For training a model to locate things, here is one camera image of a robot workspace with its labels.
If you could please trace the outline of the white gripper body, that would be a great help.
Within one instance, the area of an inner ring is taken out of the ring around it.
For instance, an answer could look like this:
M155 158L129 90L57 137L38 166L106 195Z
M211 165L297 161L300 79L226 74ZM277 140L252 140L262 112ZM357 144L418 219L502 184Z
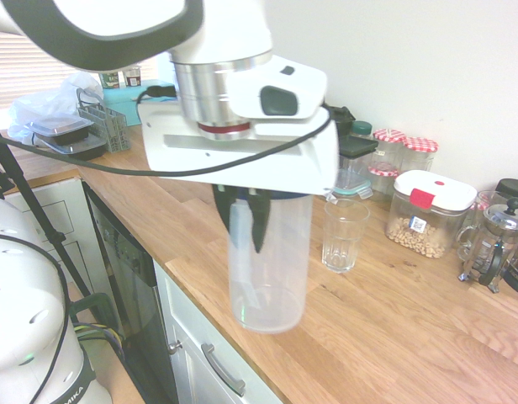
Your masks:
M182 173L183 181L215 183L299 194L326 194L338 170L336 125L321 107L305 120L255 120L244 139L205 137L176 101L138 107L149 167L160 175ZM254 162L213 172L213 167L252 157L316 130L316 136Z

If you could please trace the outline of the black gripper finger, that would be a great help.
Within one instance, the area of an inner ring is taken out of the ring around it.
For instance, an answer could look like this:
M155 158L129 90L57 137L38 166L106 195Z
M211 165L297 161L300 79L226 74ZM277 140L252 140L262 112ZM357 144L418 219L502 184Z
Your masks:
M235 187L222 184L212 185L214 202L225 229L230 231L230 207L235 203Z
M264 189L249 189L247 201L252 215L251 237L256 253L260 253L270 215L270 192Z

